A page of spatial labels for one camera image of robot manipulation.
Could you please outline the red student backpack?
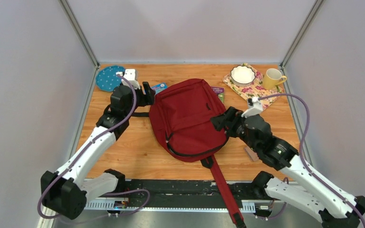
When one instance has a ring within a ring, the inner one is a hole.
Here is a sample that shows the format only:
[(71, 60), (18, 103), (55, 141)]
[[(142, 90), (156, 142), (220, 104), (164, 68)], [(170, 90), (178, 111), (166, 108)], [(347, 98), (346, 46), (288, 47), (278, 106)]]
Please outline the red student backpack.
[(133, 115), (149, 117), (158, 143), (174, 158), (200, 161), (211, 171), (232, 222), (244, 228), (244, 218), (214, 156), (229, 138), (223, 130), (215, 130), (211, 118), (225, 111), (204, 79), (191, 78), (157, 93), (149, 112)]

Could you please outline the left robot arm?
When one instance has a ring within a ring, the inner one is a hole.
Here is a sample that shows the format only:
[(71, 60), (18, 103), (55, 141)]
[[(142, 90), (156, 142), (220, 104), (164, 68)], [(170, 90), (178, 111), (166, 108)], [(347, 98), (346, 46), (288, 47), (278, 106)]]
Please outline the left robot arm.
[(40, 179), (41, 197), (38, 214), (45, 219), (64, 216), (76, 219), (87, 203), (111, 193), (121, 197), (126, 191), (125, 176), (113, 169), (86, 180), (104, 152), (129, 126), (129, 119), (138, 107), (152, 105), (155, 91), (148, 82), (122, 80), (111, 96), (89, 138), (79, 150), (55, 172), (46, 171)]

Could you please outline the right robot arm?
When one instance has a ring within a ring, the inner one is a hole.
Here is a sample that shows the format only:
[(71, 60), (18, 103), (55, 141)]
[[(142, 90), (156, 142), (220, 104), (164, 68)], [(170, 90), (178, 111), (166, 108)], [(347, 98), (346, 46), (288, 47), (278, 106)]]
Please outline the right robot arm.
[(258, 199), (280, 199), (307, 213), (324, 228), (365, 227), (365, 197), (340, 189), (312, 167), (296, 148), (273, 135), (271, 126), (260, 115), (245, 116), (230, 107), (212, 117), (217, 131), (240, 138), (267, 166), (292, 178), (302, 188), (290, 186), (272, 174), (260, 172), (253, 181), (252, 193)]

